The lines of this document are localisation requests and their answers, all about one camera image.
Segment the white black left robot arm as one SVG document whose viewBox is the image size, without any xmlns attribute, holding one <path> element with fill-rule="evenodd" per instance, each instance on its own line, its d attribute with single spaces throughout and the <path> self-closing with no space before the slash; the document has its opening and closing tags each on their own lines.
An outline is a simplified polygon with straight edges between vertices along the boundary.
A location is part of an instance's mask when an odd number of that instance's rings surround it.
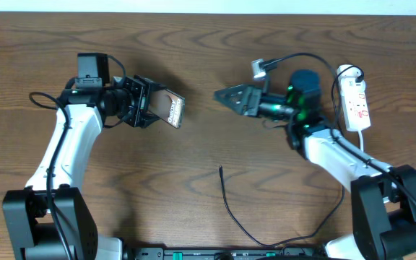
<svg viewBox="0 0 416 260">
<path fill-rule="evenodd" d="M 133 259 L 117 237 L 100 235 L 82 197 L 82 184 L 95 140 L 105 120 L 145 128 L 157 120 L 147 112 L 150 95 L 166 86 L 135 75 L 71 78 L 54 99 L 56 127 L 43 159 L 23 189 L 2 202 L 16 259 Z"/>
</svg>

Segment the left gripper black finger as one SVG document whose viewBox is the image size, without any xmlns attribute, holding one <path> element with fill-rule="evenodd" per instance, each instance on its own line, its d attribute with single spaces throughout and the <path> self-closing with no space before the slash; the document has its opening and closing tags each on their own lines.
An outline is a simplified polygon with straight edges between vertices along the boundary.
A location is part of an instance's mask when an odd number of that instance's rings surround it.
<svg viewBox="0 0 416 260">
<path fill-rule="evenodd" d="M 160 120 L 160 117 L 156 116 L 155 114 L 148 114 L 148 113 L 141 114 L 136 119 L 135 127 L 145 129 L 151 124 L 153 124 L 154 122 L 159 121 L 159 120 Z"/>
<path fill-rule="evenodd" d="M 155 82 L 151 79 L 148 79 L 146 77 L 142 77 L 139 75 L 134 75 L 134 79 L 139 80 L 140 82 L 142 82 L 144 85 L 146 85 L 150 90 L 166 90 L 168 87 L 164 84 L 160 84 L 158 82 Z"/>
</svg>

